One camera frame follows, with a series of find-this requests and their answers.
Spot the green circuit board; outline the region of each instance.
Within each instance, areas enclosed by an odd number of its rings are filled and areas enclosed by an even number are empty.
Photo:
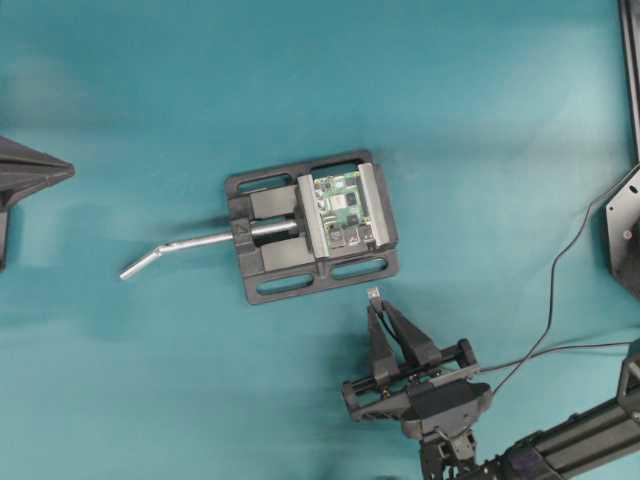
[[[314,189],[330,249],[374,241],[359,172],[317,178],[314,180]]]

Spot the metal rod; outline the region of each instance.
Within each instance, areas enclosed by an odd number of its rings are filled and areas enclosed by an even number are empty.
[[[295,220],[285,220],[283,222],[271,223],[266,225],[256,225],[251,228],[251,235],[254,237],[260,237],[263,235],[270,235],[272,233],[286,232],[297,228],[298,224]],[[167,253],[179,252],[182,250],[188,250],[190,248],[204,247],[206,245],[214,245],[216,243],[227,242],[233,240],[233,234],[231,232],[218,233],[216,235],[208,235],[206,237],[191,238],[189,240],[178,240],[176,242],[165,243],[158,245],[143,257],[136,260],[129,265],[120,274],[121,280],[128,280],[136,273],[140,272],[153,262],[155,262],[161,256]]]

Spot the black metal frame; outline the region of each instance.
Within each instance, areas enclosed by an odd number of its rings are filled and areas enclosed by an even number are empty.
[[[70,163],[0,137],[0,271],[6,264],[10,208],[74,174]]]
[[[640,1],[619,0],[620,20],[622,23],[622,39],[624,42],[627,80],[629,84],[629,104],[635,142],[636,161],[640,161],[640,105],[638,90],[640,76],[638,74],[638,34],[640,30]]]

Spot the black plastic part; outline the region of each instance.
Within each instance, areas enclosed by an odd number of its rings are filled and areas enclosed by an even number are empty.
[[[369,321],[369,363],[371,371],[378,387],[386,387],[391,383],[391,379],[400,373],[398,362],[387,337],[382,330],[374,308],[367,309]]]
[[[307,255],[306,250],[308,250],[308,248],[303,247],[305,251],[300,253],[300,261],[292,262],[292,264],[285,265],[281,268],[267,268],[267,265],[265,265],[265,257],[263,256],[264,247],[257,245],[250,233],[251,225],[256,220],[263,220],[261,216],[256,214],[256,205],[252,202],[252,194],[268,191],[273,187],[267,186],[263,189],[247,192],[243,190],[242,186],[254,182],[280,178],[285,179],[285,185],[279,185],[278,188],[286,188],[287,186],[294,187],[298,177],[311,174],[314,169],[350,163],[370,163],[373,165],[382,210],[391,239],[390,243],[373,250],[354,252],[352,255],[342,258],[321,259],[315,259],[312,254]],[[244,279],[247,299],[251,304],[266,303],[331,288],[368,282],[386,278],[398,272],[398,260],[395,253],[398,234],[391,211],[391,202],[384,182],[382,167],[373,163],[371,153],[367,150],[359,150],[317,160],[234,175],[229,177],[225,182],[225,192],[229,204],[231,231],[233,233],[236,255]],[[290,205],[288,208],[282,208],[281,205],[278,207],[281,210],[278,212],[279,216],[294,218],[299,225],[305,224],[304,213],[298,204]],[[295,236],[305,239],[307,245],[309,244],[307,233],[304,229],[296,232]],[[377,271],[364,271],[347,277],[338,278],[332,275],[332,270],[334,269],[364,264],[374,260],[383,261],[384,268]],[[271,293],[263,293],[259,289],[261,285],[268,282],[303,276],[310,276],[311,281],[302,286],[295,286],[294,288]]]
[[[442,363],[442,353],[433,341],[418,327],[394,308],[389,302],[382,302],[389,315],[389,321],[398,337],[398,343],[407,363],[414,367],[437,367]]]
[[[0,270],[6,264],[9,209],[74,174],[70,163],[0,137]]]

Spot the black cable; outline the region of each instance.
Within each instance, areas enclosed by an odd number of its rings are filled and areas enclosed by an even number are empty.
[[[557,353],[557,352],[565,352],[568,350],[595,350],[599,348],[613,348],[613,347],[629,347],[632,342],[613,342],[613,343],[594,343],[587,345],[565,345],[562,347],[552,347],[546,348],[544,350],[540,350],[539,352],[535,352],[531,355],[531,359],[541,357],[543,355],[547,355],[548,353]],[[518,360],[513,360],[511,362],[501,363],[500,365],[495,365],[493,367],[485,367],[480,369],[480,373],[491,373],[496,372],[498,370],[504,370],[505,368],[509,368],[513,365],[516,365],[518,362],[521,362],[522,358]]]
[[[397,344],[400,344],[400,340],[398,340],[398,336],[387,323],[387,319],[384,318],[384,312],[376,312],[376,314],[378,315],[378,318],[382,322],[382,325],[384,326],[384,329],[387,331],[387,333],[391,335],[391,337],[396,341]]]
[[[534,355],[535,351],[538,349],[540,344],[547,338],[547,335],[549,335],[549,331],[551,330],[551,326],[553,325],[553,299],[554,299],[554,290],[555,290],[554,287],[555,287],[556,266],[558,265],[558,261],[563,257],[565,253],[571,250],[571,248],[576,244],[578,239],[582,236],[582,233],[584,232],[585,227],[587,226],[587,222],[591,217],[591,211],[593,210],[593,207],[596,204],[600,203],[602,200],[606,199],[609,195],[611,195],[613,191],[620,188],[620,186],[623,183],[625,183],[627,179],[638,170],[639,166],[634,167],[629,173],[627,173],[624,177],[622,177],[622,179],[618,180],[612,187],[608,188],[606,192],[598,195],[594,200],[591,201],[591,203],[589,203],[589,206],[587,207],[587,211],[585,212],[585,215],[584,215],[584,219],[582,220],[582,224],[580,225],[580,228],[578,229],[578,232],[576,233],[575,237],[573,237],[573,239],[567,244],[567,246],[564,247],[564,249],[562,249],[562,251],[553,259],[553,263],[551,264],[551,282],[549,285],[549,315],[547,317],[547,325],[544,329],[544,332],[542,333],[540,338],[533,344],[533,347],[531,347],[529,352],[524,357],[522,357],[519,361],[517,361],[516,366],[513,368],[513,370],[511,370],[507,374],[507,376],[503,378],[502,381],[498,384],[498,386],[494,389],[493,391],[494,395],[496,395],[500,391],[500,389],[504,386],[504,384],[507,383],[511,379],[511,377],[513,377],[513,375],[515,375],[516,372],[520,370],[520,368],[522,368],[522,365],[524,365],[526,362],[528,362],[531,359],[531,357]]]

